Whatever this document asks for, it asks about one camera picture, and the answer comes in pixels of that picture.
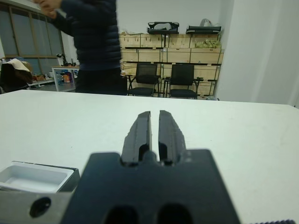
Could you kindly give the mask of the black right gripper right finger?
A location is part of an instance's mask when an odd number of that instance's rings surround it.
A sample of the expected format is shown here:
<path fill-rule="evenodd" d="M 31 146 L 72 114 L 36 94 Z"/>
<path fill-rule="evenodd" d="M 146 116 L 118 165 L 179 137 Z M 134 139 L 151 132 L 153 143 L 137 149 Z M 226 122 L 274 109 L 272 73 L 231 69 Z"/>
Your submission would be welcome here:
<path fill-rule="evenodd" d="M 160 161 L 179 161 L 186 150 L 185 138 L 168 111 L 159 114 L 158 149 Z"/>

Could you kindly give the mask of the person's bare hand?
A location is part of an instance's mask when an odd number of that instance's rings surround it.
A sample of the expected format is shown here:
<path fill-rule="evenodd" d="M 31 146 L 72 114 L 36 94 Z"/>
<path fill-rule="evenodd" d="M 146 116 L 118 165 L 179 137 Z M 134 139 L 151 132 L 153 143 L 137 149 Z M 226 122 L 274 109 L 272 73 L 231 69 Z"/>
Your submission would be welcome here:
<path fill-rule="evenodd" d="M 55 19 L 57 16 L 56 9 L 61 7 L 62 0 L 40 0 L 39 6 L 45 16 Z"/>

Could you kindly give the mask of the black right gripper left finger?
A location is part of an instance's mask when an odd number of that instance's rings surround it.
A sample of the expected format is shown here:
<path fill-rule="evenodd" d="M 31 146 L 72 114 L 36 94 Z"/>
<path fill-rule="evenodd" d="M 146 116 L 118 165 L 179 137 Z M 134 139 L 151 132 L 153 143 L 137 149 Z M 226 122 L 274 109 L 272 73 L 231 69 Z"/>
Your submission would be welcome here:
<path fill-rule="evenodd" d="M 124 140 L 122 150 L 123 163 L 138 163 L 144 154 L 151 151 L 151 113 L 140 113 Z"/>

